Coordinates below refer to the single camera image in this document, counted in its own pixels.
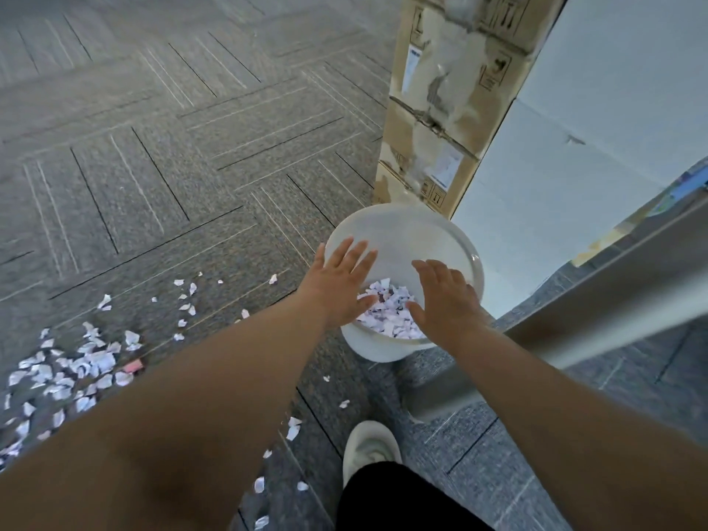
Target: sneaker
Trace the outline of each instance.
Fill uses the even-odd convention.
[[[344,449],[342,475],[347,486],[352,475],[367,464],[398,462],[403,464],[398,442],[386,426],[376,421],[363,421],[349,434]]]

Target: metal bar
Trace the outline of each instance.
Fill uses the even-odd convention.
[[[506,335],[565,369],[708,313],[708,204],[650,235]],[[403,395],[428,422],[482,401],[457,366]]]

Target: white plastic bin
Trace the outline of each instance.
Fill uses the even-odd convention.
[[[405,204],[377,204],[355,212],[332,232],[326,257],[348,236],[368,240],[369,249],[378,249],[379,257],[367,276],[367,284],[391,278],[394,285],[405,285],[425,306],[423,288],[415,259],[437,259],[462,272],[482,299],[484,277],[482,263],[472,242],[451,222],[433,211]],[[365,328],[359,322],[342,327],[349,346],[360,356],[375,362],[403,359],[417,350],[435,346],[428,339],[395,339]]]

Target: gray carpet floor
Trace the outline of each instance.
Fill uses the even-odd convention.
[[[134,330],[146,346],[119,363],[152,368],[292,293],[313,247],[369,204],[398,11],[399,0],[0,0],[3,380],[45,327],[64,350],[84,321],[112,339]],[[497,323],[597,264],[563,268]],[[199,286],[181,343],[175,279]],[[105,293],[112,311],[98,312]],[[695,321],[571,375],[706,443],[707,328]],[[491,525],[567,529],[486,404],[429,425],[401,410],[401,391],[451,363],[432,350],[372,364],[328,336],[298,384],[301,433],[274,445],[265,492],[244,496],[234,528],[268,514],[269,529],[331,529],[348,434],[378,419],[406,464]],[[69,410],[18,391],[0,423],[33,398],[30,440]]]

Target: person's right arm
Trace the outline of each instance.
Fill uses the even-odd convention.
[[[708,522],[708,452],[613,403],[489,328],[474,290],[413,261],[413,319],[469,375],[576,530],[693,530]]]

